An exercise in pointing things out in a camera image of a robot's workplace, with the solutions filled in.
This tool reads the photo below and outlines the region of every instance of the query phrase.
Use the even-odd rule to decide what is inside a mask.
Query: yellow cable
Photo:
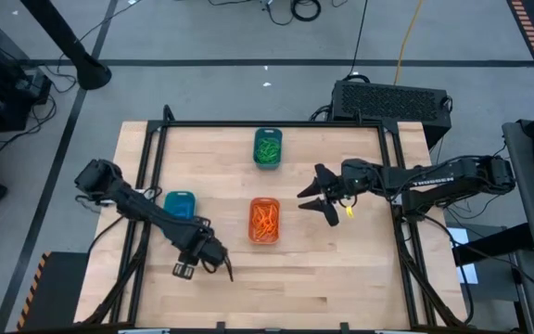
[[[415,13],[413,14],[412,22],[409,24],[407,33],[405,33],[405,38],[403,38],[403,44],[400,46],[399,61],[397,62],[397,70],[395,71],[395,81],[393,82],[393,84],[397,84],[397,81],[399,80],[399,76],[401,75],[401,61],[403,60],[403,52],[405,51],[405,45],[407,45],[407,40],[409,40],[409,35],[412,33],[413,24],[415,23],[415,20],[417,19],[417,15],[419,15],[419,8],[422,7],[423,3],[424,3],[424,0],[419,0],[419,3],[417,3],[417,8],[415,9]]]

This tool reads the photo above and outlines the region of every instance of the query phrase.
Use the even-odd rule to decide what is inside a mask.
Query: black equipment box
[[[20,62],[26,60],[0,30],[0,132],[23,130],[32,105],[44,104],[48,97],[51,81],[38,68],[22,68]]]
[[[451,129],[450,98],[446,91],[377,83],[337,81],[333,90],[333,121],[362,120],[421,122],[427,147]]]

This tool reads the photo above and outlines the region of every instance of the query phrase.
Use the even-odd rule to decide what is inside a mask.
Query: plastic container
[[[175,217],[191,219],[195,215],[195,195],[190,191],[171,191],[164,200],[164,210]]]
[[[274,128],[259,128],[255,132],[255,145],[252,151],[252,159],[257,167],[264,171],[272,171],[279,167],[282,160],[282,132]]]
[[[261,217],[264,214],[272,217],[274,227],[271,231],[267,226],[261,226]],[[260,245],[274,244],[279,239],[279,201],[277,199],[256,198],[250,202],[248,239]]]

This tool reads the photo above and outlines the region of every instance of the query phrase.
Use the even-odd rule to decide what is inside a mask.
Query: green food
[[[275,138],[263,138],[255,152],[258,163],[276,163],[281,145]]]

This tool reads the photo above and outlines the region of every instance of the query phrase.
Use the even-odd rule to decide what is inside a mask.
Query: green container
[[[277,169],[282,160],[282,132],[274,128],[259,128],[255,133],[252,159],[261,170]]]

